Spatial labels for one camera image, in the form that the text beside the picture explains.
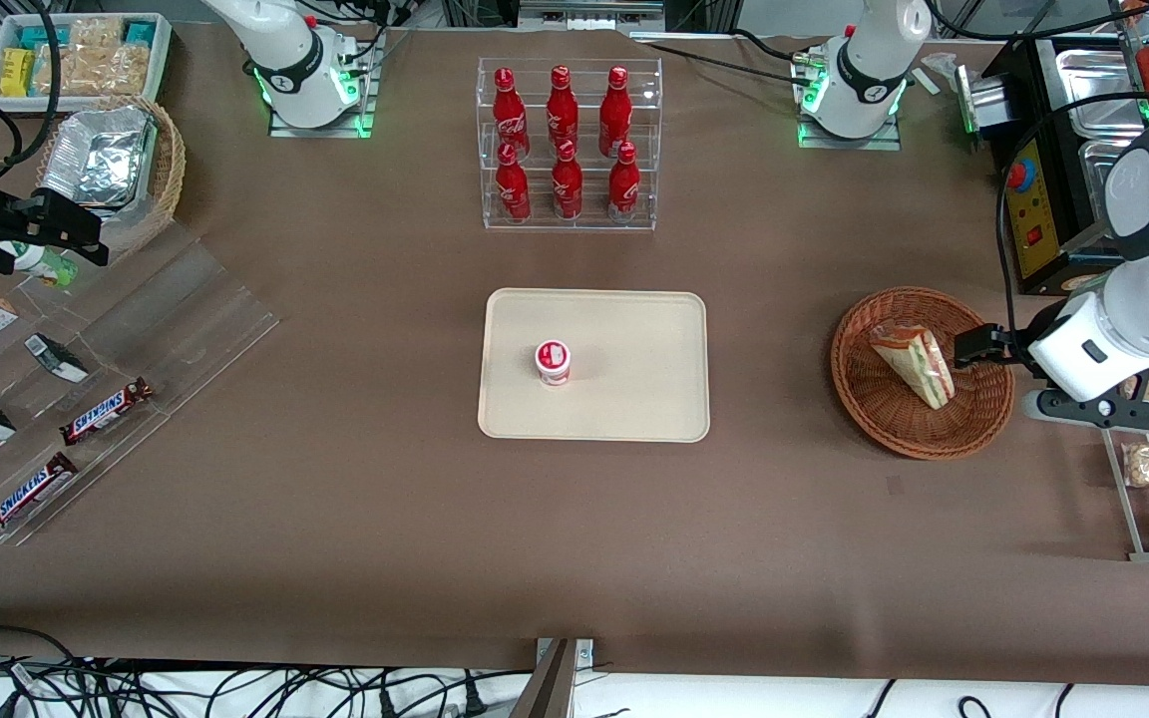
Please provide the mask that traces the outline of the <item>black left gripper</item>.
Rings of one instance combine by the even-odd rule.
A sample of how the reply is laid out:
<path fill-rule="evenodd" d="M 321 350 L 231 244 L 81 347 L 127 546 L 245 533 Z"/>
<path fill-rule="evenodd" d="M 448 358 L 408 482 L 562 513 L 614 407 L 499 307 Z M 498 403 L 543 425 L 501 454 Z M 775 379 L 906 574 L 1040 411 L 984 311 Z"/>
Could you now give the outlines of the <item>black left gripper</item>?
<path fill-rule="evenodd" d="M 1017 327 L 1016 319 L 1008 324 L 980 324 L 976 329 L 955 335 L 954 368 L 967 369 L 972 365 L 1020 365 L 1033 378 L 1050 376 L 1034 358 L 1031 346 L 1059 323 L 1059 314 L 1067 304 L 1067 298 L 1059 298 L 1033 315 L 1025 327 Z"/>

